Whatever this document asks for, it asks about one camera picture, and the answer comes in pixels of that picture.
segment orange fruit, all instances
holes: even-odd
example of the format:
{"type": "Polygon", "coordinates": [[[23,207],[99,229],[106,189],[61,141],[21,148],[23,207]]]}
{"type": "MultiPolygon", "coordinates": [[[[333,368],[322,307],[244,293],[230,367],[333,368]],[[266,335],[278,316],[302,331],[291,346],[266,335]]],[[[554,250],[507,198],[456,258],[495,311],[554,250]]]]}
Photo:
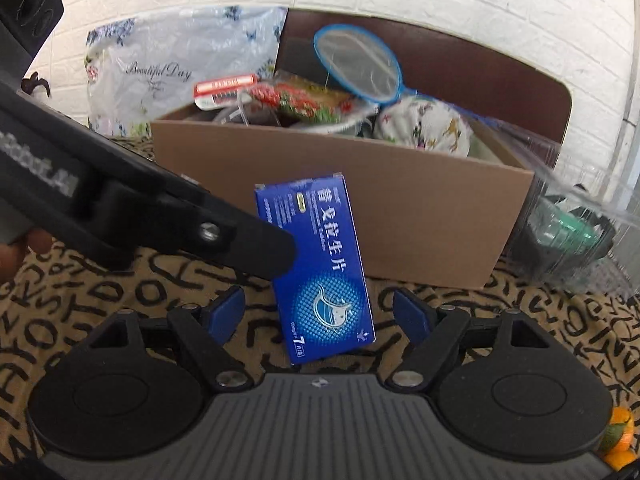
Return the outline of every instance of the orange fruit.
{"type": "Polygon", "coordinates": [[[626,451],[634,438],[634,428],[634,418],[628,409],[619,406],[613,408],[598,451],[602,454],[626,451]]]}
{"type": "Polygon", "coordinates": [[[603,460],[609,464],[612,469],[620,471],[625,465],[631,464],[636,458],[636,454],[630,449],[627,449],[626,451],[609,453],[605,455],[603,460]]]}

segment brown chair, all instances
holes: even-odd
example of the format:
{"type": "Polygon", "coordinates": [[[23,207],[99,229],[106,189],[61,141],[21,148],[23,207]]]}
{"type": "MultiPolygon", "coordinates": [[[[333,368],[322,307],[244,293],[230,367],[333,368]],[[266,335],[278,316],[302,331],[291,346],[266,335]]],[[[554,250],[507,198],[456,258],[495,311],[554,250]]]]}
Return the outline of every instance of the brown chair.
{"type": "Polygon", "coordinates": [[[326,71],[315,60],[311,40],[332,23],[358,25],[382,38],[396,54],[407,87],[562,142],[571,95],[561,82],[505,54],[430,28],[291,9],[278,68],[324,82],[326,71]]]}

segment green plastic item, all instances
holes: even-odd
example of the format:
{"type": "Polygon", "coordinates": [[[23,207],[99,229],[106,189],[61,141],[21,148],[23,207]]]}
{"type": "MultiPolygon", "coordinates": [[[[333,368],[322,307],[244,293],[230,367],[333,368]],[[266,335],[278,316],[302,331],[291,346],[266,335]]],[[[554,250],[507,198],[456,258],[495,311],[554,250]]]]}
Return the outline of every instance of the green plastic item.
{"type": "Polygon", "coordinates": [[[542,197],[529,217],[537,242],[548,248],[581,254],[593,249],[600,234],[587,221],[542,197]]]}

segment textured grip pad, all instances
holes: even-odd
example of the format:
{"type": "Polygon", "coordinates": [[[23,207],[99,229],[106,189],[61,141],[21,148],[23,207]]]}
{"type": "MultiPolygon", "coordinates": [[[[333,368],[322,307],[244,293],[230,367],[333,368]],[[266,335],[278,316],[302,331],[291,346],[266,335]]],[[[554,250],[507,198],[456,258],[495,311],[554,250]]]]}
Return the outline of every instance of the textured grip pad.
{"type": "Polygon", "coordinates": [[[484,455],[453,437],[420,396],[373,375],[267,374],[249,392],[217,396],[189,433],[121,462],[55,453],[68,480],[600,480],[593,454],[553,464],[484,455]]]}

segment blue fly swatter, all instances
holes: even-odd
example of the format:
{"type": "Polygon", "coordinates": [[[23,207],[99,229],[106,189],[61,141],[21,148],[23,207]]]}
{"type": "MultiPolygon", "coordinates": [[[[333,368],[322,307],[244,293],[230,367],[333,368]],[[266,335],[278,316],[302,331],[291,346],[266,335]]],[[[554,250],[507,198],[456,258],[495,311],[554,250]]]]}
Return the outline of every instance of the blue fly swatter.
{"type": "Polygon", "coordinates": [[[377,104],[415,94],[402,83],[395,54],[375,34],[354,25],[329,25],[314,36],[320,62],[351,93],[377,104]]]}

